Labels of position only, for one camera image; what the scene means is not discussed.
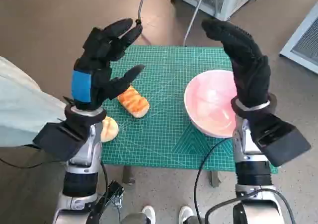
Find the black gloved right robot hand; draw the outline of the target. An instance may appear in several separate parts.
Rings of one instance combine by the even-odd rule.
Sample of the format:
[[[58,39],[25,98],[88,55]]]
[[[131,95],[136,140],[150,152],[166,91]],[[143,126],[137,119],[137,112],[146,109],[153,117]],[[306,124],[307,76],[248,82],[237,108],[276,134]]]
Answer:
[[[202,28],[206,36],[222,43],[231,60],[239,101],[248,108],[266,103],[269,98],[271,70],[253,37],[228,21],[205,19]]]

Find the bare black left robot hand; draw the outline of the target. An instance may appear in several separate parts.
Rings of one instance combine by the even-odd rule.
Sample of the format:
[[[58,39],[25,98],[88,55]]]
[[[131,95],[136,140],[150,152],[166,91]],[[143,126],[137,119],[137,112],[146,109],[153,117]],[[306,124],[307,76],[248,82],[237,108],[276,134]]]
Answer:
[[[74,64],[71,92],[77,109],[93,111],[104,100],[112,100],[128,89],[144,69],[136,65],[122,77],[112,78],[111,62],[120,60],[126,49],[141,35],[142,24],[125,18],[107,27],[93,28],[83,45],[83,54]]]

